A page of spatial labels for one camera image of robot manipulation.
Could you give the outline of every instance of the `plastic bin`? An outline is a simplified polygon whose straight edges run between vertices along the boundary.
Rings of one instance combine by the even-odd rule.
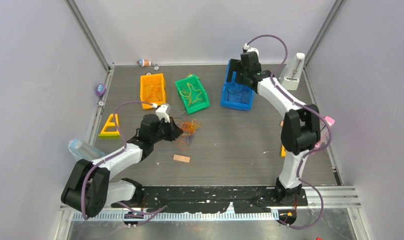
[[[185,79],[176,81],[175,86],[177,87],[178,95],[183,100],[187,114],[192,114],[209,107],[208,94],[200,83],[199,77],[196,75],[191,75]]]
[[[157,105],[166,103],[165,78],[163,73],[143,75],[140,77],[140,99],[141,101],[156,103]],[[148,104],[142,103],[143,109],[152,109]]]
[[[227,69],[225,71],[225,81],[222,87],[221,95],[221,106],[231,109],[249,111],[252,109],[255,91],[246,85],[236,83],[236,72],[233,72],[231,82],[227,82],[229,67],[230,62],[228,62]]]

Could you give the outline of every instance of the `wooden table surface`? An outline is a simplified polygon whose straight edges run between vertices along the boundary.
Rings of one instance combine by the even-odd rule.
[[[273,70],[274,65],[263,65]],[[263,97],[256,95],[251,111],[241,111],[220,106],[221,91],[225,78],[225,65],[117,66],[105,102],[99,132],[109,114],[123,102],[140,100],[140,76],[150,71],[163,73],[166,80],[167,103],[179,115],[185,108],[174,81],[192,73],[200,77],[208,93],[210,107],[188,116],[196,118],[201,127],[196,131],[187,149],[181,150],[177,142],[161,141],[142,162],[132,165],[113,178],[131,178],[145,186],[169,185],[274,185],[283,167],[280,157],[281,142],[278,111]],[[295,97],[311,103],[304,80]],[[119,122],[126,139],[140,127],[145,114],[140,104],[119,110]],[[95,146],[110,153],[122,145],[120,139],[97,138]],[[174,154],[191,157],[190,163],[174,161]],[[329,156],[326,151],[310,156],[302,177],[314,185],[335,185]]]

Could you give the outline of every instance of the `white wall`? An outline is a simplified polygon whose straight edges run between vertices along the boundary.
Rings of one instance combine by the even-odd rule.
[[[308,71],[373,239],[404,239],[404,0],[346,1]]]
[[[47,240],[105,73],[63,0],[0,1],[0,240]]]
[[[84,0],[116,65],[225,64],[243,44],[274,34],[289,54],[307,52],[333,0]],[[260,39],[262,62],[279,63],[277,40]]]

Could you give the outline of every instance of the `orange bin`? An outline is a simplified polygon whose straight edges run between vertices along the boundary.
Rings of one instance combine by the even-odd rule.
[[[141,101],[156,103],[157,105],[166,103],[165,78],[163,73],[143,75],[140,77],[140,99]],[[143,109],[152,109],[150,105],[142,103]]]

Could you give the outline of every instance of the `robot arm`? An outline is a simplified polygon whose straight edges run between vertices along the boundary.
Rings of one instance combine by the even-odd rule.
[[[243,52],[240,55],[241,60],[230,60],[227,81],[230,82],[233,72],[237,72],[236,83],[246,85],[266,98],[284,118],[281,142],[286,149],[286,157],[275,187],[277,201],[281,201],[284,197],[300,193],[302,184],[299,178],[305,161],[302,165],[300,163],[303,156],[320,140],[319,118],[299,105],[307,106],[316,112],[319,110],[316,105],[306,105],[295,98],[284,89],[277,78],[270,76],[270,71],[263,71],[257,49],[249,48],[245,44]]]
[[[127,141],[126,147],[93,161],[77,161],[63,190],[61,201],[81,211],[82,187],[86,184],[85,212],[88,217],[95,217],[104,206],[119,201],[138,204],[144,196],[142,185],[123,178],[114,183],[109,181],[125,168],[144,160],[152,151],[155,143],[161,140],[174,141],[183,131],[169,117],[171,108],[168,104],[159,106],[156,114],[147,114],[141,121],[134,137]],[[91,168],[89,181],[84,178]]]

